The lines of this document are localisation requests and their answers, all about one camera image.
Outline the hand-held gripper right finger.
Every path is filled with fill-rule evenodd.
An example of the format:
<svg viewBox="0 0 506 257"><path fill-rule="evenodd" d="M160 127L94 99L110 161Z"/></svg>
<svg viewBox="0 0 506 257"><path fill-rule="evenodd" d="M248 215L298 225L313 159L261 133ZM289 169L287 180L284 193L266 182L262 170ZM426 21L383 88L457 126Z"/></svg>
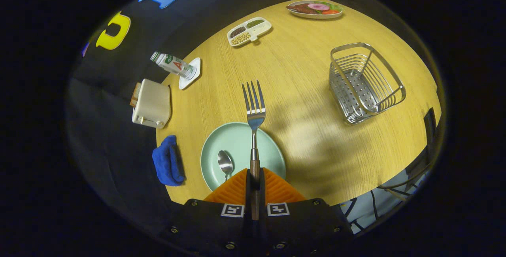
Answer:
<svg viewBox="0 0 506 257"><path fill-rule="evenodd" d="M267 168L253 174L253 256L319 257L353 239L341 210L306 199Z"/></svg>

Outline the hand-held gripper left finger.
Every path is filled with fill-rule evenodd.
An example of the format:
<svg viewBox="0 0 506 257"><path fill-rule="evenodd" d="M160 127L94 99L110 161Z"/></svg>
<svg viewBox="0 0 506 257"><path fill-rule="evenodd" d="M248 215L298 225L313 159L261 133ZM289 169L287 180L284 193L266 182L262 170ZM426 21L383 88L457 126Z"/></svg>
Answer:
<svg viewBox="0 0 506 257"><path fill-rule="evenodd" d="M168 242L192 257L253 257L251 171L244 171L242 204L190 199L173 214Z"/></svg>

